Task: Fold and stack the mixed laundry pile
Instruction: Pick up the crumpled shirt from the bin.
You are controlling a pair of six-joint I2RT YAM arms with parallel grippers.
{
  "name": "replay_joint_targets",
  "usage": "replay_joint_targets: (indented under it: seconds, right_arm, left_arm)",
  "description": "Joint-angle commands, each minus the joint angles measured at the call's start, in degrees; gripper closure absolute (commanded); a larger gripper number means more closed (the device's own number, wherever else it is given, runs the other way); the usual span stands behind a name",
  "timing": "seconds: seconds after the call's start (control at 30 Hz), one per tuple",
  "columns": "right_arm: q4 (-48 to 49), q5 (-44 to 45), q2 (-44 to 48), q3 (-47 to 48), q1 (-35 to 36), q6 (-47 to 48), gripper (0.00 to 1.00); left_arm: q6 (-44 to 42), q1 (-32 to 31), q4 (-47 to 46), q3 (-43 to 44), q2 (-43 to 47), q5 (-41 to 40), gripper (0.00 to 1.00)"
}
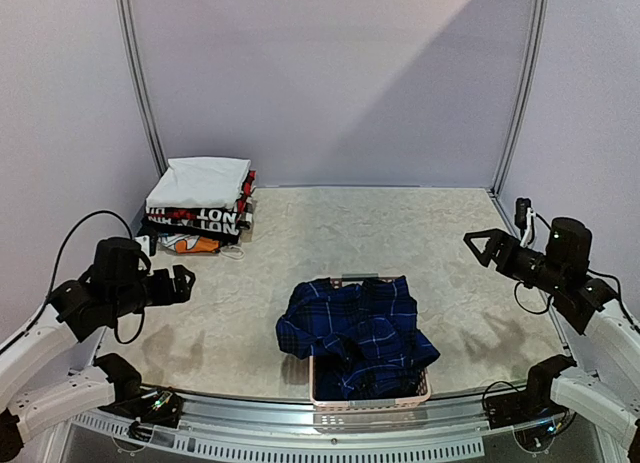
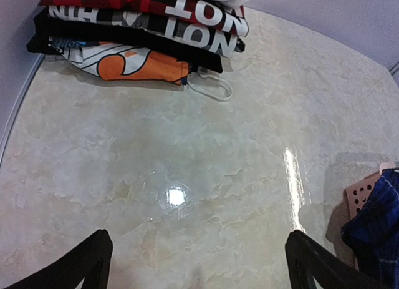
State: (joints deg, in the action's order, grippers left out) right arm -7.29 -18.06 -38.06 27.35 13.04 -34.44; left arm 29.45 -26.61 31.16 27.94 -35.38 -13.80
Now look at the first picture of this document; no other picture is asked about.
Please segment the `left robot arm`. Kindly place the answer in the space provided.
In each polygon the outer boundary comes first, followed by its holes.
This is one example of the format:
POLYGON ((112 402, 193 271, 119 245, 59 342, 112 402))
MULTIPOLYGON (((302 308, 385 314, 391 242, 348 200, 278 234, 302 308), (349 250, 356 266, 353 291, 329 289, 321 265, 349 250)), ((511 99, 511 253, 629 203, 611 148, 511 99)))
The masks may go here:
POLYGON ((133 234, 100 240, 92 264, 77 279, 51 282, 38 310, 1 345, 1 459, 14 460, 45 430, 99 409, 129 420, 140 443, 155 427, 178 427, 184 400, 165 387, 144 389, 142 376, 116 353, 95 358, 58 383, 27 390, 48 363, 122 317, 190 300, 196 275, 183 265, 155 270, 133 234))

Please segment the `pink plastic laundry basket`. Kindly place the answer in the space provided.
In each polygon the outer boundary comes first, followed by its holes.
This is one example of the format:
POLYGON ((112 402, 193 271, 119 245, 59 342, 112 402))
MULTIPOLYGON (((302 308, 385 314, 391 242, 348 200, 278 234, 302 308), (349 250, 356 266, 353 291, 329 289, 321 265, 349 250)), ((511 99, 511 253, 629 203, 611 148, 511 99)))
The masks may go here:
POLYGON ((328 332, 309 354, 315 402, 364 407, 424 400, 426 370, 441 353, 418 328, 407 278, 365 278, 325 297, 328 332))

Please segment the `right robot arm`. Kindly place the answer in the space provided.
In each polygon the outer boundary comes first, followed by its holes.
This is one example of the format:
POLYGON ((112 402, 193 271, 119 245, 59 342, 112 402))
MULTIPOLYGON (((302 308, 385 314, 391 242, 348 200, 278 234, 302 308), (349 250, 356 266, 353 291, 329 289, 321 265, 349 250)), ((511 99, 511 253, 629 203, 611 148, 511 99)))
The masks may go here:
MULTIPOLYGON (((544 251, 538 252, 503 230, 468 232, 463 237, 478 262, 527 288, 546 293, 551 305, 580 336, 616 364, 633 384, 639 382, 639 322, 619 291, 589 271, 591 231, 580 221, 552 220, 544 251)), ((564 354, 532 366, 522 391, 489 397, 484 410, 492 426, 510 426, 566 410, 608 433, 639 459, 639 406, 619 396, 564 354)))

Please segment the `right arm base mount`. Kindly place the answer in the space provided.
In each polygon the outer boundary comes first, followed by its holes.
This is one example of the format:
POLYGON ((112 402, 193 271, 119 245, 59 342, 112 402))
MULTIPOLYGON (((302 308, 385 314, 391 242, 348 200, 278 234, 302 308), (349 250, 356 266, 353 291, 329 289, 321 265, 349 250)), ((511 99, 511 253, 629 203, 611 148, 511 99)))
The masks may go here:
POLYGON ((553 402, 531 405, 525 389, 506 381, 491 383, 481 405, 492 430, 511 428, 516 443, 529 452, 549 447, 576 418, 575 412, 553 402))

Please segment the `blue plaid flannel shirt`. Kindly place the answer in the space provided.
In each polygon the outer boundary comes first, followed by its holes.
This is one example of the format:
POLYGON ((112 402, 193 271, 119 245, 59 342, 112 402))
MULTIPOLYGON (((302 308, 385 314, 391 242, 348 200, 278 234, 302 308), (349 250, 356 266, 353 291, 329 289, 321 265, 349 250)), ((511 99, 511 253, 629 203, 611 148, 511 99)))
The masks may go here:
POLYGON ((329 278, 298 284, 275 326, 279 349, 314 359, 314 396, 358 401, 418 394, 440 357, 418 328, 407 279, 365 278, 335 287, 329 278))

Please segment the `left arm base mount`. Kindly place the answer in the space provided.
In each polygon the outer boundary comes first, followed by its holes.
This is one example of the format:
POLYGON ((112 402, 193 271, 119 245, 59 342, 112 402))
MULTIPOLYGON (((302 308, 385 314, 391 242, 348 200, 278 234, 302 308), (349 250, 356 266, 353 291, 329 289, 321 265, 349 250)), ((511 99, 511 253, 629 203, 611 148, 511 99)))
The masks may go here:
POLYGON ((170 389, 142 392, 126 401, 114 402, 100 410, 130 420, 126 436, 147 443, 156 426, 177 429, 183 414, 184 399, 170 389))

